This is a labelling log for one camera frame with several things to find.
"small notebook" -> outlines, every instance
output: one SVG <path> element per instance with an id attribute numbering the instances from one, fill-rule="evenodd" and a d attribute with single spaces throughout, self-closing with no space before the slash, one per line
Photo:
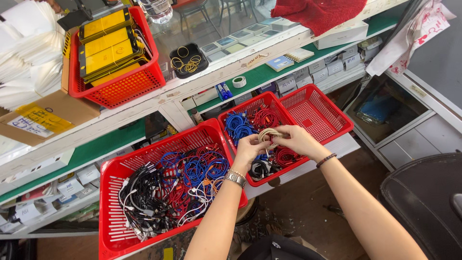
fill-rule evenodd
<path id="1" fill-rule="evenodd" d="M 290 67 L 292 66 L 293 64 L 295 64 L 295 62 L 286 57 L 286 56 L 281 56 L 281 57 L 277 57 L 273 60 L 270 60 L 266 63 L 266 65 L 268 65 L 270 68 L 274 69 L 276 72 L 279 72 L 283 69 L 285 69 L 286 67 Z"/>
<path id="2" fill-rule="evenodd" d="M 285 54 L 288 58 L 295 60 L 296 62 L 301 62 L 309 57 L 313 56 L 315 53 L 309 50 L 298 48 L 292 52 Z"/>

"beige cable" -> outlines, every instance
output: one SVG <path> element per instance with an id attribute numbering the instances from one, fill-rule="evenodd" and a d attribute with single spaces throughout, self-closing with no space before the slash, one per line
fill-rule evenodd
<path id="1" fill-rule="evenodd" d="M 266 128 L 266 129 L 263 129 L 259 134 L 258 134 L 258 142 L 264 142 L 265 141 L 265 136 L 266 135 L 269 135 L 269 136 L 277 136 L 277 137 L 283 137 L 284 135 L 279 133 L 278 131 L 276 131 L 275 129 L 273 128 Z M 277 143 L 272 143 L 270 146 L 268 146 L 266 148 L 266 150 L 272 150 L 274 148 L 276 148 L 278 146 Z"/>

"black container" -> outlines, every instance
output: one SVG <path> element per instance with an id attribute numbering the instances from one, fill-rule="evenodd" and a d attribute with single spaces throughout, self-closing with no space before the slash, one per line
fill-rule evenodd
<path id="1" fill-rule="evenodd" d="M 206 68 L 208 67 L 208 60 L 205 58 L 204 54 L 203 54 L 202 51 L 199 49 L 199 47 L 197 46 L 197 44 L 195 44 L 195 43 L 188 43 L 188 44 L 184 45 L 184 47 L 186 47 L 186 48 L 188 49 L 188 51 L 189 51 L 188 56 L 186 56 L 186 57 L 180 57 L 180 56 L 178 55 L 178 52 L 180 53 L 181 56 L 185 56 L 185 55 L 188 53 L 188 51 L 186 51 L 185 48 L 180 47 L 180 48 L 178 48 L 179 51 L 178 51 L 178 49 L 175 49 L 175 50 L 173 50 L 173 51 L 170 53 L 170 59 L 173 59 L 173 58 L 176 57 L 176 58 L 181 59 L 181 61 L 182 61 L 184 64 L 187 64 L 187 63 L 191 60 L 191 58 L 192 58 L 193 56 L 199 55 L 199 56 L 201 57 L 201 61 L 199 62 L 199 65 L 198 65 L 197 69 L 196 69 L 194 72 L 191 72 L 191 73 L 190 73 L 190 72 L 187 72 L 187 71 L 184 71 L 184 69 L 182 69 L 181 71 L 179 71 L 178 69 L 175 68 L 175 69 L 174 69 L 174 70 L 175 70 L 175 74 L 176 74 L 176 76 L 177 76 L 178 78 L 180 78 L 180 79 L 186 79 L 187 77 L 190 77 L 190 76 L 192 76 L 192 75 L 194 75 L 194 74 L 196 74 L 196 73 L 198 73 L 198 72 L 201 72 L 202 70 L 204 70 L 204 69 L 206 69 Z M 180 66 L 181 64 L 180 64 L 180 62 L 178 61 L 177 63 L 173 63 L 173 65 L 175 65 L 175 67 L 176 67 L 176 65 Z"/>

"hand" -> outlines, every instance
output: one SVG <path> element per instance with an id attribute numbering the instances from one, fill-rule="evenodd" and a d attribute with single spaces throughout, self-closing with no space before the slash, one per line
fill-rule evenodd
<path id="1" fill-rule="evenodd" d="M 288 147 L 299 155 L 305 155 L 316 163 L 332 154 L 298 125 L 280 125 L 274 129 L 279 133 L 290 135 L 290 139 L 273 137 L 274 143 Z"/>
<path id="2" fill-rule="evenodd" d="M 270 144 L 270 141 L 258 143 L 258 134 L 241 138 L 237 146 L 237 153 L 234 158 L 233 167 L 231 168 L 245 175 L 245 173 L 250 170 L 250 166 L 252 166 L 252 162 L 255 160 L 257 155 L 265 154 L 265 149 Z"/>

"red plastic basket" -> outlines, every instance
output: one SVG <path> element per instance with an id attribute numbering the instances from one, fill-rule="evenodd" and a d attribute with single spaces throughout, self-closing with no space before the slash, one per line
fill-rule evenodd
<path id="1" fill-rule="evenodd" d="M 80 77 L 79 32 L 71 38 L 71 56 L 69 64 L 69 95 L 74 98 L 86 98 L 108 109 L 116 108 L 139 98 L 150 91 L 165 85 L 164 76 L 157 63 L 158 52 L 143 11 L 139 6 L 130 7 L 132 18 L 141 28 L 143 36 L 152 51 L 152 59 L 145 65 L 99 86 L 86 88 Z"/>
<path id="2" fill-rule="evenodd" d="M 292 118 L 292 116 L 289 114 L 289 112 L 287 112 L 287 110 L 284 108 L 284 106 L 280 103 L 280 101 L 276 98 L 276 96 L 270 92 L 270 91 L 267 91 L 267 92 L 264 92 L 242 104 L 239 104 L 233 108 L 231 108 L 230 110 L 224 112 L 224 113 L 221 113 L 219 116 L 218 116 L 218 121 L 220 122 L 220 127 L 221 129 L 223 130 L 223 132 L 225 133 L 225 137 L 226 139 L 228 140 L 228 143 L 231 145 L 231 148 L 232 150 L 234 151 L 234 154 L 236 153 L 237 149 L 236 147 L 234 146 L 234 142 L 232 140 L 232 138 L 228 135 L 228 132 L 225 131 L 225 119 L 228 117 L 228 113 L 232 112 L 232 111 L 235 111 L 235 112 L 244 112 L 247 110 L 247 112 L 251 112 L 251 111 L 254 111 L 256 110 L 258 107 L 260 107 L 260 105 L 264 103 L 265 105 L 268 105 L 268 109 L 272 110 L 276 116 L 278 116 L 279 120 L 281 121 L 282 124 L 291 124 L 291 125 L 295 125 L 297 124 L 296 121 L 294 120 L 294 118 Z M 290 165 L 289 167 L 286 167 L 280 171 L 278 171 L 277 173 L 274 173 L 273 175 L 269 176 L 269 177 L 266 177 L 266 178 L 263 178 L 259 181 L 255 181 L 254 179 L 252 179 L 252 177 L 250 177 L 249 174 L 246 175 L 246 178 L 247 178 L 247 182 L 253 186 L 253 187 L 258 187 L 264 183 L 267 183 L 269 182 L 270 180 L 273 180 L 283 174 L 285 174 L 286 172 L 294 169 L 295 167 L 303 164 L 304 162 L 308 161 L 308 158 L 303 158 L 299 161 L 297 161 L 296 163 Z"/>
<path id="3" fill-rule="evenodd" d="M 102 165 L 99 204 L 99 259 L 115 259 L 143 249 L 153 243 L 195 227 L 202 220 L 202 218 L 197 219 L 179 228 L 140 242 L 132 230 L 126 231 L 126 218 L 117 201 L 117 193 L 122 187 L 123 180 L 134 172 L 133 169 L 123 164 L 134 165 L 137 168 L 150 160 L 160 159 L 167 152 L 186 152 L 212 143 L 218 144 L 223 149 L 226 158 L 232 164 L 232 157 L 227 148 L 225 138 L 219 129 L 218 121 L 213 118 L 128 155 L 111 159 Z M 245 205 L 247 205 L 247 197 L 243 190 L 239 208 Z"/>
<path id="4" fill-rule="evenodd" d="M 353 122 L 315 84 L 308 84 L 280 101 L 297 124 L 323 145 L 353 129 Z"/>

